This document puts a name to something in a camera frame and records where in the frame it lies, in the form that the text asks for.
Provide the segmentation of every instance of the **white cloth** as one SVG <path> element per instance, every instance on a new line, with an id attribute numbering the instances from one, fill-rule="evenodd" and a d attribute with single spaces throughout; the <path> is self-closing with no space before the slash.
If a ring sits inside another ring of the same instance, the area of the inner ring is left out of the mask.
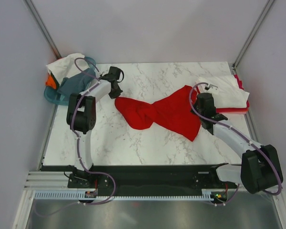
<path id="1" fill-rule="evenodd" d="M 209 84 L 209 90 L 205 85 L 198 86 L 200 92 L 211 93 L 216 108 L 246 108 L 249 93 L 240 89 L 233 75 L 199 77 L 198 82 Z"/>
<path id="2" fill-rule="evenodd" d="M 84 58 L 85 56 L 81 53 L 73 53 L 69 56 L 61 58 L 53 63 L 47 65 L 48 73 L 52 73 L 59 84 L 62 83 L 62 80 L 67 77 L 71 78 L 79 74 L 81 71 L 74 64 L 74 60 L 78 57 Z M 83 71 L 89 68 L 85 60 L 77 60 L 77 65 Z"/>

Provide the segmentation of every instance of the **white tabletop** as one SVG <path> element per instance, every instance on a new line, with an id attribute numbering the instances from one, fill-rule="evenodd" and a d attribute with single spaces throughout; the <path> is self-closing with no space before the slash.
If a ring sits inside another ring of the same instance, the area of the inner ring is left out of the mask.
<path id="1" fill-rule="evenodd" d="M 163 99 L 184 85 L 193 86 L 199 76 L 231 74 L 226 62 L 98 64 L 107 73 L 117 66 L 125 73 L 121 96 L 148 103 Z M 66 123 L 67 107 L 59 106 L 47 145 L 44 166 L 74 165 L 75 141 Z M 103 97 L 96 104 L 96 125 L 91 152 L 95 165 L 181 165 L 240 163 L 239 156 L 223 141 L 200 128 L 191 142 L 157 124 L 146 130 L 132 129 L 114 106 Z M 242 114 L 226 115 L 244 134 L 249 131 Z"/>

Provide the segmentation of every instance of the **metal floor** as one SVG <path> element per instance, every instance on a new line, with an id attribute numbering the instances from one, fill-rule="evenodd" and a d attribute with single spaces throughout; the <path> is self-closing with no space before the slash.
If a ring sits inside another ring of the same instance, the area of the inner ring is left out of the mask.
<path id="1" fill-rule="evenodd" d="M 36 210 L 51 213 L 72 201 L 35 200 Z M 225 207 L 197 201 L 112 201 L 74 205 L 47 218 L 34 213 L 27 229 L 281 229 L 273 199 L 237 193 Z"/>

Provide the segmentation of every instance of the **red cloth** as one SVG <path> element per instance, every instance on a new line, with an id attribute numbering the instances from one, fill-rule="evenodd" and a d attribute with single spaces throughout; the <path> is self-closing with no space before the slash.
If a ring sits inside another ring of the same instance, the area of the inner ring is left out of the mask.
<path id="1" fill-rule="evenodd" d="M 155 122 L 194 141 L 200 128 L 200 120 L 191 113 L 189 103 L 191 88 L 184 86 L 153 104 L 124 97 L 118 97 L 114 103 L 133 129 L 144 130 Z M 193 92 L 192 100 L 193 102 L 196 100 L 196 91 Z"/>

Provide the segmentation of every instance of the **reflective surface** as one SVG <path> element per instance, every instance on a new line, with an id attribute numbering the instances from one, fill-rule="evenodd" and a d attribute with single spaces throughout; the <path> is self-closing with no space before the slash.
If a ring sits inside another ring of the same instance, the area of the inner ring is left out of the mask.
<path id="1" fill-rule="evenodd" d="M 72 201 L 38 200 L 36 210 L 49 214 Z M 99 206 L 74 205 L 50 217 L 34 213 L 28 229 L 281 229 L 271 197 L 239 192 L 225 207 L 197 201 L 112 201 Z"/>

